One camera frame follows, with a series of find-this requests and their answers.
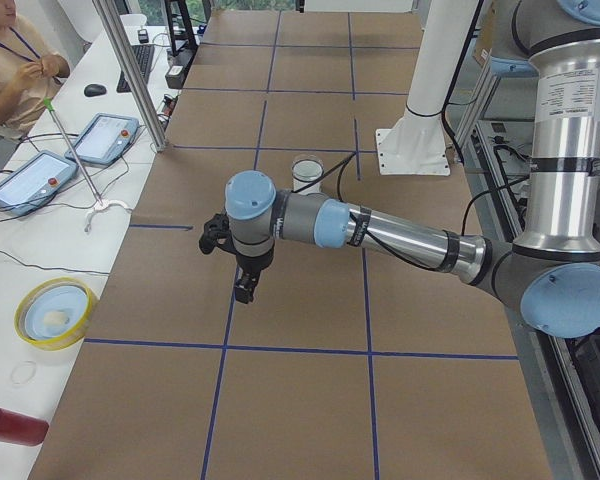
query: person's hand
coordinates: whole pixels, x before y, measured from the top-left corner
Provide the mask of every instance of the person's hand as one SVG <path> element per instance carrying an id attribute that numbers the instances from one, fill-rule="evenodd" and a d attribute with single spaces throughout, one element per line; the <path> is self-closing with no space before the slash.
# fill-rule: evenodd
<path id="1" fill-rule="evenodd" d="M 31 88 L 36 80 L 42 76 L 42 65 L 40 62 L 29 62 L 21 65 L 13 79 L 11 85 L 19 91 Z"/>
<path id="2" fill-rule="evenodd" d="M 40 57 L 40 65 L 42 65 L 42 76 L 51 78 L 60 73 L 60 59 L 56 55 L 45 55 Z"/>

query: red can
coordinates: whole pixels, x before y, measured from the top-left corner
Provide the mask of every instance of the red can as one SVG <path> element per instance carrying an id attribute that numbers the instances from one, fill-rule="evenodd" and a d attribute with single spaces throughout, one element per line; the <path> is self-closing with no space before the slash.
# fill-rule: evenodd
<path id="1" fill-rule="evenodd" d="M 0 408 L 0 442 L 39 445 L 48 429 L 45 420 Z"/>

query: computer mouse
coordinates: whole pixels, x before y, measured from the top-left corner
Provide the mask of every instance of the computer mouse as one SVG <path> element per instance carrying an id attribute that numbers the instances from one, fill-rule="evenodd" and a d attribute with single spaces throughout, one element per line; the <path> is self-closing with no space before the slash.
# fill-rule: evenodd
<path id="1" fill-rule="evenodd" d="M 84 87 L 85 97 L 97 97 L 98 95 L 104 95 L 107 93 L 107 87 L 100 85 L 99 83 L 90 83 Z"/>

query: label on robot arm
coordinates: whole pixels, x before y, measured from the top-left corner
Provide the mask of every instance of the label on robot arm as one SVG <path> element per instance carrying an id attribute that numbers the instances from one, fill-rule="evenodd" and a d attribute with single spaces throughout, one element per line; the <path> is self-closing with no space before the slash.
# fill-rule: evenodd
<path id="1" fill-rule="evenodd" d="M 556 73 L 538 80 L 536 122 L 570 117 L 600 121 L 600 68 Z"/>

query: beige shirt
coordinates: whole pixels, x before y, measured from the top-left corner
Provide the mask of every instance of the beige shirt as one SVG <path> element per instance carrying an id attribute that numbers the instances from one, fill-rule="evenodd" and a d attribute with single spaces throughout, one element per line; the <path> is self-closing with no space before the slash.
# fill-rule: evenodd
<path id="1" fill-rule="evenodd" d="M 14 30 L 31 45 L 38 55 L 57 53 L 47 45 L 38 30 L 26 18 L 18 15 Z M 0 43 L 11 48 L 14 52 L 36 60 L 35 55 L 8 28 L 0 31 Z M 26 60 L 0 47 L 0 92 L 23 63 L 26 63 Z M 53 78 L 40 78 L 37 80 L 33 87 L 23 92 L 20 105 L 11 118 L 5 122 L 4 127 L 17 130 L 21 134 L 27 134 L 45 109 L 42 100 L 46 97 L 53 98 L 59 89 L 60 86 L 56 84 Z"/>

